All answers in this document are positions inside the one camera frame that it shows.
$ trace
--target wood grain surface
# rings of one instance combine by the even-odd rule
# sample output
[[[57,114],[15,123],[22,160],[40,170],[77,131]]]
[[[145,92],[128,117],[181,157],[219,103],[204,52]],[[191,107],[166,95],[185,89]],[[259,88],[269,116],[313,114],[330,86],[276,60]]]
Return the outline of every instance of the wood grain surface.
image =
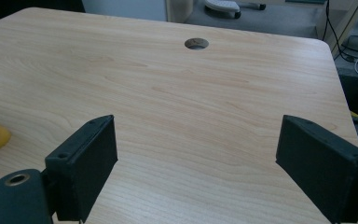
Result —
[[[187,49],[189,38],[209,42]],[[275,163],[284,114],[358,146],[314,39],[25,9],[0,21],[0,177],[115,115],[118,159],[88,223],[327,223]]]

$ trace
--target wooden table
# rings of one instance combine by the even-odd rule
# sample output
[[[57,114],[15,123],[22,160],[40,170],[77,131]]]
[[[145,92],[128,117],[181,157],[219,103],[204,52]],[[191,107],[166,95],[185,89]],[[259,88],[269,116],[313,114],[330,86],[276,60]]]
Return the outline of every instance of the wooden table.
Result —
[[[185,47],[201,37],[206,49]],[[0,21],[0,178],[114,114],[119,161],[88,223],[327,223],[275,163],[282,115],[358,146],[314,39],[29,8]]]

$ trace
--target gray carpet floor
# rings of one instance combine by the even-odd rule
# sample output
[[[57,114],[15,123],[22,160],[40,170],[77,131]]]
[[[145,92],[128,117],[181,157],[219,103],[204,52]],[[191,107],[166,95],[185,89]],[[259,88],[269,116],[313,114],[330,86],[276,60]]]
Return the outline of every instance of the gray carpet floor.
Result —
[[[317,38],[316,22],[323,13],[312,7],[288,7],[267,5],[265,10],[258,10],[256,4],[239,4],[241,17],[234,19],[233,13],[206,10],[203,0],[195,0],[193,13],[185,23],[228,28],[275,35],[290,35],[306,38]],[[351,30],[350,38],[342,47],[342,57],[334,55],[336,68],[340,77],[358,76],[354,70],[354,61],[358,57],[358,22]],[[358,120],[354,121],[358,133]]]

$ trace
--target chair caster wheel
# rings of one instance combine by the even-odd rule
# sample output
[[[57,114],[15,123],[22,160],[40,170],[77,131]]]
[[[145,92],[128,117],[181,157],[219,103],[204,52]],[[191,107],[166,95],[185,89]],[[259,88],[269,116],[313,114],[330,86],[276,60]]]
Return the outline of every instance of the chair caster wheel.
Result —
[[[234,18],[239,19],[240,16],[241,16],[241,12],[236,12],[235,15],[234,15]]]

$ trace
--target wall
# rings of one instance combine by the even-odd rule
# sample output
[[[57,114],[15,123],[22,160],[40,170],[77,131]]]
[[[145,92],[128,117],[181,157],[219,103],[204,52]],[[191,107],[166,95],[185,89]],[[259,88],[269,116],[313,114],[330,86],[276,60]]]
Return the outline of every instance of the wall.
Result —
[[[83,0],[87,13],[166,21],[165,0]]]

